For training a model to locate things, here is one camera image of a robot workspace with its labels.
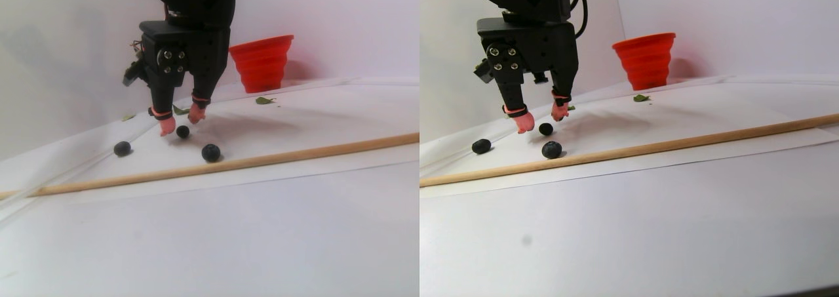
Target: green leaf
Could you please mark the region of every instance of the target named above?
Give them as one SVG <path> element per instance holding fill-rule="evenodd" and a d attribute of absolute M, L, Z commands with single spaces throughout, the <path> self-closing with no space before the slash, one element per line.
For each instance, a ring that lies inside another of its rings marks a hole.
<path fill-rule="evenodd" d="M 183 115 L 189 113 L 189 109 L 180 109 L 175 105 L 172 105 L 172 109 L 174 110 L 174 114 L 176 114 L 178 116 L 183 116 Z"/>
<path fill-rule="evenodd" d="M 650 99 L 649 96 L 644 96 L 644 95 L 641 95 L 641 94 L 638 94 L 637 96 L 633 97 L 633 100 L 635 100 L 635 102 L 646 102 L 649 99 Z"/>
<path fill-rule="evenodd" d="M 276 98 L 268 99 L 268 98 L 265 98 L 265 97 L 258 97 L 257 98 L 257 105 L 268 105 L 269 103 L 272 103 L 274 99 L 276 99 Z"/>

